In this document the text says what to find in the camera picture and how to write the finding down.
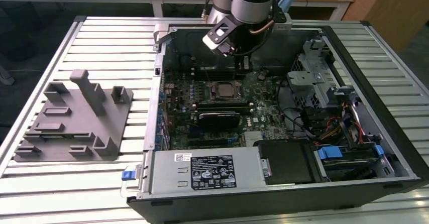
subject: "copper pipe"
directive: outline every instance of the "copper pipe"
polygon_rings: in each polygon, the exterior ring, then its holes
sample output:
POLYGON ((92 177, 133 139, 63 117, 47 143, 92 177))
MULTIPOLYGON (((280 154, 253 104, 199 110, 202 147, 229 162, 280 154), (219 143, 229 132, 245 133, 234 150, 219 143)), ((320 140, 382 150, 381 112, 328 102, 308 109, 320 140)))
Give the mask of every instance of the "copper pipe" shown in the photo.
POLYGON ((262 32, 265 32, 272 25, 274 25, 274 20, 270 20, 269 23, 267 23, 263 27, 261 27, 261 29, 258 29, 258 30, 255 30, 255 31, 254 31, 254 30, 249 30, 249 32, 250 32, 250 34, 253 34, 253 35, 258 35, 258 34, 261 34, 262 32))

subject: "power supply label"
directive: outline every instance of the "power supply label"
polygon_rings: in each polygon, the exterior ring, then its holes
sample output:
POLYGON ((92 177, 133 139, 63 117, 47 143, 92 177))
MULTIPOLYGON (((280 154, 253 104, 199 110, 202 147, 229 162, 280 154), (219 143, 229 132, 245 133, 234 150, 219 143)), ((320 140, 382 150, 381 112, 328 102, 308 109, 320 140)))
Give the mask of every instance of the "power supply label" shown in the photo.
POLYGON ((233 155, 191 157, 190 162, 194 190, 237 187, 233 155))

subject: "blue tab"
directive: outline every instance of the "blue tab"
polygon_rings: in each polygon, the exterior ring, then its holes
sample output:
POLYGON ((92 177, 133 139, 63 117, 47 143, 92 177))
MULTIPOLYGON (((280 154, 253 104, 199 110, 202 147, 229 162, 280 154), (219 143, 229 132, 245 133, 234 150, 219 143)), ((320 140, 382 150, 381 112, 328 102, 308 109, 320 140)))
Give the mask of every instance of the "blue tab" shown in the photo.
POLYGON ((384 155, 384 149, 382 149, 381 145, 376 145, 376 151, 377 151, 378 156, 384 155))
POLYGON ((322 147, 318 151, 321 160, 332 158, 342 158, 342 153, 338 146, 322 147))
POLYGON ((342 158, 342 153, 338 146, 328 146, 322 147, 322 150, 325 151, 326 158, 342 158))
POLYGON ((326 159, 325 151, 321 149, 317 151, 317 153, 320 154, 321 160, 325 160, 326 159))
POLYGON ((122 172, 122 180, 135 180, 135 170, 124 170, 122 172))
POLYGON ((159 99, 165 100, 165 98, 166 98, 166 94, 163 92, 159 92, 159 99))

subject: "metal workbench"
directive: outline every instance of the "metal workbench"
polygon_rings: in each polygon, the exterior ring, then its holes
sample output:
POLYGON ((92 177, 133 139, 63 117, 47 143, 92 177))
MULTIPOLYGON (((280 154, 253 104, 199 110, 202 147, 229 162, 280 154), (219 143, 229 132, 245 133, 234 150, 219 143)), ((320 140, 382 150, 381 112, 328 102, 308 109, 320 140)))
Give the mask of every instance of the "metal workbench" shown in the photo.
MULTIPOLYGON (((88 17, 72 23, 54 60, 0 147, 0 223, 146 223, 127 206, 138 182, 120 180, 122 170, 142 161, 154 61, 154 26, 199 19, 88 17), (123 85, 134 101, 120 156, 112 162, 39 162, 11 160, 23 133, 35 120, 51 81, 68 81, 72 69, 88 69, 103 88, 123 85)), ((429 92, 370 26, 360 22, 296 21, 330 25, 369 82, 392 111, 423 158, 429 163, 429 92)), ((348 83, 345 72, 338 72, 348 83)), ((429 190, 394 194, 354 209, 270 215, 205 223, 427 223, 429 190)))

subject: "barcode sticker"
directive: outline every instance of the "barcode sticker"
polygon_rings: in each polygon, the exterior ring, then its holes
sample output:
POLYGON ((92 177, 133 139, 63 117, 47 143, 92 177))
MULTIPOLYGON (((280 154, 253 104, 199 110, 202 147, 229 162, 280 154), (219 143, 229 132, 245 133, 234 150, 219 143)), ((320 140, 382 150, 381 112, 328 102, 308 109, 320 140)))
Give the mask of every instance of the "barcode sticker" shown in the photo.
POLYGON ((193 157, 191 153, 174 154, 174 161, 190 161, 191 157, 193 157))

